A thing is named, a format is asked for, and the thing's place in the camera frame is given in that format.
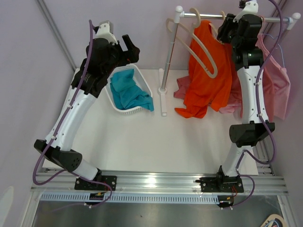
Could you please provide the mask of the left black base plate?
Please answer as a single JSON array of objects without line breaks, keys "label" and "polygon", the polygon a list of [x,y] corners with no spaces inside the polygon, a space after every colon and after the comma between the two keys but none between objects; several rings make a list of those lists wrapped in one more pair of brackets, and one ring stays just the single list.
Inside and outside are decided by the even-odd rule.
[{"label": "left black base plate", "polygon": [[92,183],[83,179],[77,179],[74,185],[75,190],[82,191],[109,191],[110,186],[113,191],[116,190],[117,176],[114,175],[99,175],[92,181],[98,183]]}]

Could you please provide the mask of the light pink t shirt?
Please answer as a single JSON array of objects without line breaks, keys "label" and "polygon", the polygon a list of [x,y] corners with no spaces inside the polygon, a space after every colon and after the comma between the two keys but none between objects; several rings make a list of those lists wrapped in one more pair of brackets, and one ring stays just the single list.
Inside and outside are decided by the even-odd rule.
[{"label": "light pink t shirt", "polygon": [[[232,77],[237,76],[233,62],[231,62],[231,69]],[[269,121],[272,122],[275,117],[285,119],[291,89],[286,68],[280,66],[271,56],[265,65],[262,81],[265,108]],[[240,116],[242,116],[242,94],[238,97],[229,97],[227,106],[221,107],[218,111],[222,114],[231,114],[237,109],[240,109]]]}]

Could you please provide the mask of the white plastic basket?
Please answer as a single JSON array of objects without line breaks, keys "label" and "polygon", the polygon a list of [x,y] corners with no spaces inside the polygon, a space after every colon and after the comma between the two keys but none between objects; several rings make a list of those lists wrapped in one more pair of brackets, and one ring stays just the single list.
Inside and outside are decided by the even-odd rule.
[{"label": "white plastic basket", "polygon": [[105,90],[113,108],[121,114],[143,109],[153,112],[153,93],[135,64],[117,67],[108,78]]}]

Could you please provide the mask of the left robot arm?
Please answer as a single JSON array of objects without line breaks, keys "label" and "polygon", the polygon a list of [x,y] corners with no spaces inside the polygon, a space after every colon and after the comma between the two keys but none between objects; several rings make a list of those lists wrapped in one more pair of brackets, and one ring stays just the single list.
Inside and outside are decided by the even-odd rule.
[{"label": "left robot arm", "polygon": [[129,35],[123,35],[122,39],[127,47],[125,51],[119,43],[111,43],[105,38],[91,38],[86,47],[87,57],[74,75],[57,122],[45,139],[34,143],[40,153],[38,163],[45,158],[63,171],[85,179],[85,184],[92,190],[102,184],[98,175],[100,170],[85,161],[81,153],[74,151],[72,144],[86,113],[107,85],[113,70],[139,60],[140,49]]}]

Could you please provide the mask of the orange t shirt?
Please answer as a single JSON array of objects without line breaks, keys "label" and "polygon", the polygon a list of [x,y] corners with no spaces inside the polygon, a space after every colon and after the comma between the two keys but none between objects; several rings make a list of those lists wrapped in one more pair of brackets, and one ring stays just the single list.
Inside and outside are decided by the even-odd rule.
[{"label": "orange t shirt", "polygon": [[232,88],[232,77],[236,76],[231,59],[232,47],[230,44],[220,43],[214,37],[211,22],[201,21],[194,34],[211,54],[218,73],[215,78],[209,77],[197,60],[190,56],[188,63],[190,84],[185,92],[183,102],[185,108],[175,108],[175,111],[184,118],[203,118],[208,107],[216,112],[226,107]]}]

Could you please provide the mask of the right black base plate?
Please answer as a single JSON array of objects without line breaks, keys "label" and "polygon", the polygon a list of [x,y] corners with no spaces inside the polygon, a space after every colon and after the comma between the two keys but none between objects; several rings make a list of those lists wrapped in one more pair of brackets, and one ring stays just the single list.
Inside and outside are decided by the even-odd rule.
[{"label": "right black base plate", "polygon": [[201,192],[222,192],[231,193],[232,189],[236,189],[236,192],[243,193],[242,179],[237,177],[201,177],[195,180],[200,184]]}]

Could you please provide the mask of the dusty red t shirt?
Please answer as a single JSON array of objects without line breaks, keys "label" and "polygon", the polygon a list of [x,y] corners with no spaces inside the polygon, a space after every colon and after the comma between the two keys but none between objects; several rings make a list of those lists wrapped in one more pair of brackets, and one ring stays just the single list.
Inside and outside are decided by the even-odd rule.
[{"label": "dusty red t shirt", "polygon": [[[177,79],[178,90],[174,92],[174,97],[177,99],[185,99],[186,91],[191,83],[190,76],[185,76]],[[240,81],[237,76],[232,77],[232,87],[230,92],[230,98],[241,96]]]}]

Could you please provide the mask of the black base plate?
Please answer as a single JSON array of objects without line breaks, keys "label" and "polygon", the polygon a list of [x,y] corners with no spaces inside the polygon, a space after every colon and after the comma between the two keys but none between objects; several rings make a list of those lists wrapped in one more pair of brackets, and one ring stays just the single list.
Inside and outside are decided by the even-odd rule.
[{"label": "black base plate", "polygon": [[201,177],[195,180],[200,184],[201,192],[222,192],[231,193],[232,189],[236,189],[236,192],[243,193],[242,179],[237,177]]},{"label": "black base plate", "polygon": [[116,190],[117,176],[114,175],[99,175],[92,181],[98,183],[92,183],[83,179],[77,179],[74,185],[75,190],[82,191],[109,191],[110,186],[113,191]]}]

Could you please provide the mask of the white metal clothes rack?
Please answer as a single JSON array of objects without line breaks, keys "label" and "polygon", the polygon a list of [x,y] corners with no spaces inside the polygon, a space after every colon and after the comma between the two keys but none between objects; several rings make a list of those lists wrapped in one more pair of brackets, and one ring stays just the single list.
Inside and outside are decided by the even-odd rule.
[{"label": "white metal clothes rack", "polygon": [[[278,17],[266,17],[266,21],[268,23],[280,23],[281,25],[284,23],[287,23],[287,19],[285,19],[284,17],[282,17],[282,11],[281,9],[277,6],[276,7],[276,11],[278,14]],[[203,68],[203,70],[207,73],[207,75],[210,78],[215,78],[218,74],[218,68],[215,64],[215,61],[213,59],[213,57],[211,56],[211,54],[209,53],[209,51],[206,49],[205,45],[194,35],[194,29],[199,27],[201,24],[201,19],[212,19],[214,17],[218,17],[221,18],[221,15],[215,15],[215,14],[201,14],[199,13],[199,11],[196,8],[191,8],[189,13],[186,13],[183,11],[183,7],[182,6],[176,6],[175,8],[175,15],[174,18],[168,18],[166,20],[166,24],[168,24],[170,21],[173,22],[173,27],[172,30],[170,30],[171,32],[171,37],[170,37],[170,45],[169,45],[169,50],[168,50],[168,56],[166,59],[166,65],[164,69],[159,69],[159,80],[160,80],[160,87],[158,88],[158,94],[160,96],[160,106],[161,106],[161,115],[163,117],[167,116],[167,104],[166,104],[166,93],[167,93],[167,79],[168,79],[168,74],[169,74],[169,69],[170,69],[170,64],[171,64],[171,58],[173,55],[173,50],[174,50],[174,45],[175,45],[175,41],[177,39],[177,31],[178,31],[178,27],[181,26],[180,24],[180,19],[181,18],[196,18],[197,19],[197,23],[193,23],[192,24],[192,28],[191,30],[189,30],[187,27],[183,27],[183,29],[188,32],[192,38],[200,45],[200,47],[204,50],[205,54],[207,55],[214,72],[211,73],[208,68],[204,65],[204,63],[201,61],[201,59],[194,53],[194,51],[187,45],[187,44],[183,44],[186,49],[188,50],[188,52],[196,59],[196,61],[200,64],[200,66]],[[291,20],[291,24],[288,26],[287,31],[284,32],[285,36],[288,31],[290,31],[294,25],[296,24],[296,22],[301,18],[301,14],[300,13],[294,13],[292,16],[290,16]],[[279,39],[282,35],[282,28],[280,29],[280,33],[278,35],[277,41],[279,42]]]}]

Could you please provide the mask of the aluminium mounting rail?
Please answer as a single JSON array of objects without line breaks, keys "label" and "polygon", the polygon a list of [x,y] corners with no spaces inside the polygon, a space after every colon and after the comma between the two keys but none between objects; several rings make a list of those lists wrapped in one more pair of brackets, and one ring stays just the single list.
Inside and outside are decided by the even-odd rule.
[{"label": "aluminium mounting rail", "polygon": [[[148,194],[200,194],[201,186],[196,182],[203,174],[185,173],[148,173],[127,171],[103,171],[103,175],[117,176],[116,193]],[[254,195],[287,195],[288,189],[284,178],[272,175],[255,175]],[[62,173],[51,182],[38,186],[31,185],[34,191],[74,191],[76,177]]]}]

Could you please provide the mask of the teal t shirt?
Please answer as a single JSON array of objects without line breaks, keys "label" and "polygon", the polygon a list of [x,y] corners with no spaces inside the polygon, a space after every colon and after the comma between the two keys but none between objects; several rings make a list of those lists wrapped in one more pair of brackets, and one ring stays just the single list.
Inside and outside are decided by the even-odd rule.
[{"label": "teal t shirt", "polygon": [[140,106],[153,112],[152,97],[137,86],[133,76],[134,69],[127,69],[116,72],[111,77],[110,89],[116,108],[119,110],[128,110]]}]

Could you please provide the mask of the round wooden object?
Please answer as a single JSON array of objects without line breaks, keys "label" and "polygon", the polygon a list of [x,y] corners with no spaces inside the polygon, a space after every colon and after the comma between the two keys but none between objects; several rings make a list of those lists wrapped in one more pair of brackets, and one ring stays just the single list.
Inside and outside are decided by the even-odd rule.
[{"label": "round wooden object", "polygon": [[261,224],[261,227],[288,227],[288,224],[282,216],[272,214]]}]

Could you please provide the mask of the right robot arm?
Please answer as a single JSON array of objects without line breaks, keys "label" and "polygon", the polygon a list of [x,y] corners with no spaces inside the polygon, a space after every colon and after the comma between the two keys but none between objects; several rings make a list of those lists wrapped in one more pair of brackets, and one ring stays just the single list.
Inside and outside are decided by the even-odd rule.
[{"label": "right robot arm", "polygon": [[236,17],[228,14],[218,29],[217,39],[232,47],[232,61],[242,97],[242,123],[230,127],[232,146],[216,178],[212,180],[217,189],[223,192],[241,186],[238,171],[244,155],[251,156],[253,147],[275,129],[275,124],[269,121],[263,96],[263,52],[256,46],[261,27],[262,19],[259,16],[245,14]]}]

